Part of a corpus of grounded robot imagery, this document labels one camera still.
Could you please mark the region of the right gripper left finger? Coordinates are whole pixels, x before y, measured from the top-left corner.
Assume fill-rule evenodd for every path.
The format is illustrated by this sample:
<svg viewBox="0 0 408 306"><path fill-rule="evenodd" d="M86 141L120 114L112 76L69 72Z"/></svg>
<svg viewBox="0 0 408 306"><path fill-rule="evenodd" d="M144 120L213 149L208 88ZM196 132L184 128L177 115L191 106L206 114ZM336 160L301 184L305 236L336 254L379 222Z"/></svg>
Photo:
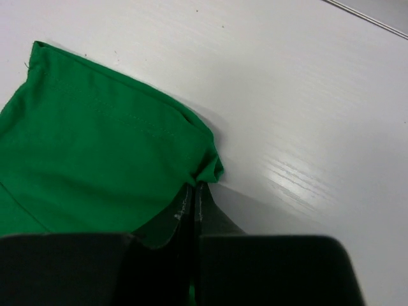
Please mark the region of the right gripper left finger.
<svg viewBox="0 0 408 306"><path fill-rule="evenodd" d="M2 237L1 304L186 305L192 195L132 233Z"/></svg>

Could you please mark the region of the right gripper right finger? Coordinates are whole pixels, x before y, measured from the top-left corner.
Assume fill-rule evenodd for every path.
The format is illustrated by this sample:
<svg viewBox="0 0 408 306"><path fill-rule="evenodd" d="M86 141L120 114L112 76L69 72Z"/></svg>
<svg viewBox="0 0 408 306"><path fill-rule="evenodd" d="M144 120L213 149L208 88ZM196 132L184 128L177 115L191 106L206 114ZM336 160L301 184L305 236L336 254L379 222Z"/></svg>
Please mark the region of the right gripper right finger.
<svg viewBox="0 0 408 306"><path fill-rule="evenodd" d="M342 244L321 235L250 235L194 193L194 297L198 305L363 305Z"/></svg>

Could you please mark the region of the green t shirt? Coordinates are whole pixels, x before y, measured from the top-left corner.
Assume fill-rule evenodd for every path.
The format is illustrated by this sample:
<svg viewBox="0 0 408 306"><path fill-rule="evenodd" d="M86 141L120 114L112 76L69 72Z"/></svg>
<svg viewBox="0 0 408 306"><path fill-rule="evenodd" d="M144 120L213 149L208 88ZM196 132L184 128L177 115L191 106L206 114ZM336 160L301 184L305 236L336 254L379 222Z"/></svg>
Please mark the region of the green t shirt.
<svg viewBox="0 0 408 306"><path fill-rule="evenodd" d="M1 111L1 234L132 232L223 171L212 131L182 103L35 41Z"/></svg>

